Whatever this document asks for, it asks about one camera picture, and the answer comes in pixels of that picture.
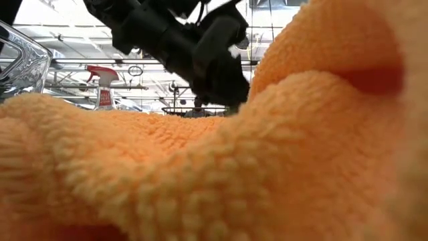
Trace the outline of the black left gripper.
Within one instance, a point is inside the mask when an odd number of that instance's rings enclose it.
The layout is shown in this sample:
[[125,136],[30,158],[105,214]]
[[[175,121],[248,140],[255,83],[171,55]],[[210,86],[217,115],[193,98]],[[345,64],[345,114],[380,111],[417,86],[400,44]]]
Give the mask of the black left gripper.
[[241,56],[229,51],[245,38],[245,20],[216,17],[207,29],[193,28],[195,39],[188,40],[183,57],[173,72],[186,80],[204,103],[239,106],[247,101],[249,82],[243,76]]

